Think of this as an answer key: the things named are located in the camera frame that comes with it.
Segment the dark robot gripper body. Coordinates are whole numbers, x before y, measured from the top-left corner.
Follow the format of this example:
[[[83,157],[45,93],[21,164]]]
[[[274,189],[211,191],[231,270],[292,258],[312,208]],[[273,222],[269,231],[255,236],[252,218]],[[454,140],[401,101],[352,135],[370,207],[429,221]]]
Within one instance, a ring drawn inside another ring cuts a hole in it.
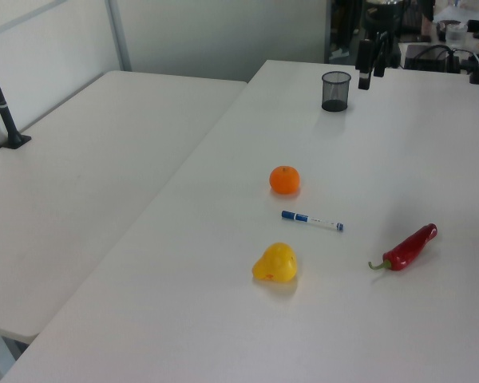
[[[377,34],[394,36],[402,18],[402,1],[366,0],[362,2],[362,28],[366,38],[374,40]]]

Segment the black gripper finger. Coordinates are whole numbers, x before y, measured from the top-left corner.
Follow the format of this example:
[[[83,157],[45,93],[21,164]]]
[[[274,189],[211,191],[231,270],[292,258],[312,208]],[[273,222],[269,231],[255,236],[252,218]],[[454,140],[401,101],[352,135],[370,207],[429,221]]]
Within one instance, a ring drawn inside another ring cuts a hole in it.
[[[357,55],[357,70],[358,70],[358,88],[368,89],[370,87],[371,79],[371,62],[372,58],[372,41],[364,39],[359,42]]]
[[[375,77],[384,77],[386,67],[386,33],[377,33],[374,40],[374,62],[373,75]]]

